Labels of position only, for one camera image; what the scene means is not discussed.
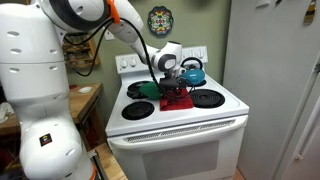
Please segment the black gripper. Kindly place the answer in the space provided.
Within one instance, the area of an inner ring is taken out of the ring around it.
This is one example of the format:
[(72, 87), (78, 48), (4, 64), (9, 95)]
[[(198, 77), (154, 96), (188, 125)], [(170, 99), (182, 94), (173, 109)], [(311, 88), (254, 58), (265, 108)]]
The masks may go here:
[(183, 89), (187, 86), (186, 81), (180, 78), (161, 78), (160, 87), (163, 90)]

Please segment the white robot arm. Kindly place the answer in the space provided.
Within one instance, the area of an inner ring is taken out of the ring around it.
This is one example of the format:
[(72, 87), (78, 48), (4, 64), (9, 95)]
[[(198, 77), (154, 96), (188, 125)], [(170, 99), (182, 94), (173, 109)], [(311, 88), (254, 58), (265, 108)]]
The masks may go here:
[(145, 44), (143, 22), (128, 0), (32, 0), (0, 5), (0, 75), (20, 123), (19, 159), (29, 180), (93, 180), (96, 169), (73, 122), (62, 50), (68, 33), (105, 28), (141, 61), (171, 78), (182, 46)]

